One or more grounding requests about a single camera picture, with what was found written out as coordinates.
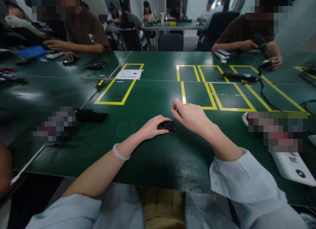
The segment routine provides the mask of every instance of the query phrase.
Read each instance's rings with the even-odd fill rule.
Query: blue container
[[[32,46],[25,48],[23,50],[19,50],[17,51],[17,53],[23,56],[24,58],[30,59],[46,54],[47,52],[46,50],[44,50],[42,46]]]

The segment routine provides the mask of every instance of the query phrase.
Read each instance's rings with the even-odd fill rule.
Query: shirt cuff
[[[253,203],[277,197],[278,187],[273,176],[246,149],[233,162],[216,157],[210,166],[212,191],[240,203]]]

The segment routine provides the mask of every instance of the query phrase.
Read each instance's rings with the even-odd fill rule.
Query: white bottle
[[[161,11],[160,13],[160,25],[163,26],[165,21],[165,13]]]

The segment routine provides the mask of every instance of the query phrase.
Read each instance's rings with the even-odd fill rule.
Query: bracelet
[[[114,155],[115,155],[118,159],[123,160],[123,161],[127,161],[128,159],[130,159],[131,156],[129,156],[129,157],[123,157],[123,156],[121,156],[121,155],[118,153],[118,151],[116,150],[116,146],[117,146],[117,145],[119,145],[119,143],[116,143],[116,144],[114,144],[114,146],[113,146],[113,153],[114,153]]]

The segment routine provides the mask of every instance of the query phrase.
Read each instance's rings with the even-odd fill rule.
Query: light blue shirt
[[[234,162],[216,157],[210,166],[211,189],[232,200],[240,228],[304,229],[273,176],[247,150]],[[186,228],[235,229],[237,225],[207,194],[187,192]],[[61,198],[32,217],[26,229],[144,228],[135,186],[112,183],[98,200],[75,194]]]

